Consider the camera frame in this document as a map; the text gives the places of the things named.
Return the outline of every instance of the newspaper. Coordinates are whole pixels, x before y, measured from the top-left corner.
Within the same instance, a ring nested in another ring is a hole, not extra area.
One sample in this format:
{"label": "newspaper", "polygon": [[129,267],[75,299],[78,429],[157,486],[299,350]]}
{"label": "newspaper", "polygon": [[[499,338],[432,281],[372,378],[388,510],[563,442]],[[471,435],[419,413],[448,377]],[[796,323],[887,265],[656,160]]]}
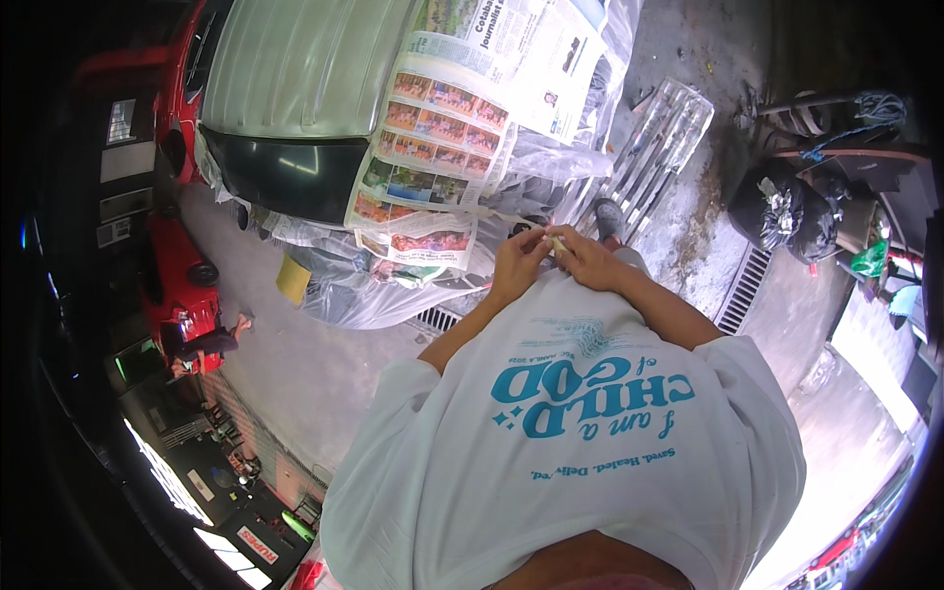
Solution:
{"label": "newspaper", "polygon": [[606,1],[424,2],[348,202],[358,245],[465,270],[476,208],[505,174],[516,124],[573,139],[605,48],[595,26]]}
{"label": "newspaper", "polygon": [[464,270],[478,223],[471,211],[505,174],[509,113],[457,69],[404,57],[393,76],[345,218],[371,230],[364,247],[386,260]]}
{"label": "newspaper", "polygon": [[415,266],[464,270],[468,265],[479,221],[474,211],[442,205],[416,209],[366,193],[358,194],[354,211],[365,227],[355,232],[357,244],[375,256]]}
{"label": "newspaper", "polygon": [[606,49],[607,2],[429,0],[407,52],[460,66],[515,123],[570,145]]}

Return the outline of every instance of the drain grate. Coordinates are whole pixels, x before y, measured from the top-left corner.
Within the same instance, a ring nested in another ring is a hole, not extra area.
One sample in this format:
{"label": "drain grate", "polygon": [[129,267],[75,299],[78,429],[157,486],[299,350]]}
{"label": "drain grate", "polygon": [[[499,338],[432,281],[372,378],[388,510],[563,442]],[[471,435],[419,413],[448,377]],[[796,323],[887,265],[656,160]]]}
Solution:
{"label": "drain grate", "polygon": [[721,305],[721,310],[715,317],[718,328],[731,336],[735,336],[744,323],[754,298],[761,289],[767,267],[770,266],[770,253],[751,246],[744,253],[741,265],[734,276],[734,283],[728,291]]}
{"label": "drain grate", "polygon": [[439,338],[443,332],[452,328],[462,317],[456,313],[449,312],[440,306],[431,307],[420,313],[416,317],[407,320],[407,324],[420,330],[428,336]]}

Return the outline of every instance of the foot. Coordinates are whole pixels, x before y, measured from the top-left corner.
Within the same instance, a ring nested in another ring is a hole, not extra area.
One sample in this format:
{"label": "foot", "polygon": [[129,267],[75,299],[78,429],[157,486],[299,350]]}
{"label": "foot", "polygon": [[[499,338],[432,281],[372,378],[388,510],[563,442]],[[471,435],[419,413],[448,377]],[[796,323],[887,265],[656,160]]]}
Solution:
{"label": "foot", "polygon": [[239,317],[236,319],[236,325],[239,329],[249,329],[252,331],[252,319],[246,317],[243,313],[239,314]]}
{"label": "foot", "polygon": [[623,232],[623,210],[613,199],[601,198],[594,203],[594,213],[597,215],[597,231],[601,244],[613,240],[622,244],[619,235]]}

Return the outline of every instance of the gray crocs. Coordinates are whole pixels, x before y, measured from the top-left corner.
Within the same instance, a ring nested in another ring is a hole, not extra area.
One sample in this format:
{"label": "gray crocs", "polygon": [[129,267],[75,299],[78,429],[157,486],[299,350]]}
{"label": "gray crocs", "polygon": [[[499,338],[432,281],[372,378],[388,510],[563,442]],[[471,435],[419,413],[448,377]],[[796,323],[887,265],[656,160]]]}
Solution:
{"label": "gray crocs", "polygon": [[601,198],[594,203],[593,209],[597,215],[597,231],[599,232],[600,242],[602,243],[609,236],[614,236],[620,240],[619,236],[625,228],[625,224],[623,223],[623,211],[619,208],[619,205],[613,199]]}

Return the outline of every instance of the finger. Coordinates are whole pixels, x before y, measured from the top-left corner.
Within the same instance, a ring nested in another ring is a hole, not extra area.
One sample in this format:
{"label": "finger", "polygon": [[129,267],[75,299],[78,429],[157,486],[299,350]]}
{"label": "finger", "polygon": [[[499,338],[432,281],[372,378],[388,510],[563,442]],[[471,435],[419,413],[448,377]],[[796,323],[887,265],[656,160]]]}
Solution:
{"label": "finger", "polygon": [[577,233],[572,226],[554,226],[548,229],[548,236],[563,237],[567,242],[567,247],[575,252],[585,249],[589,240]]}
{"label": "finger", "polygon": [[550,254],[550,250],[554,247],[554,244],[551,240],[542,240],[540,244],[536,245],[530,254],[526,258],[534,260],[535,265],[540,264],[545,256]]}
{"label": "finger", "polygon": [[568,271],[571,274],[573,274],[574,269],[576,269],[580,264],[580,261],[577,259],[577,257],[569,250],[558,250],[554,253],[554,259],[558,264],[561,265],[562,268],[564,268],[565,271]]}
{"label": "finger", "polygon": [[537,247],[539,244],[541,244],[544,240],[545,240],[545,237],[544,237],[544,236],[535,236],[535,237],[534,237],[532,240],[530,240],[527,244],[524,244],[524,246],[521,248],[521,250],[522,250],[525,254],[530,254],[531,252],[534,251],[534,248]]}
{"label": "finger", "polygon": [[525,244],[534,240],[535,238],[540,238],[544,235],[544,228],[532,228],[525,229],[515,236],[512,236],[507,240],[507,243],[514,246],[517,249],[523,249]]}

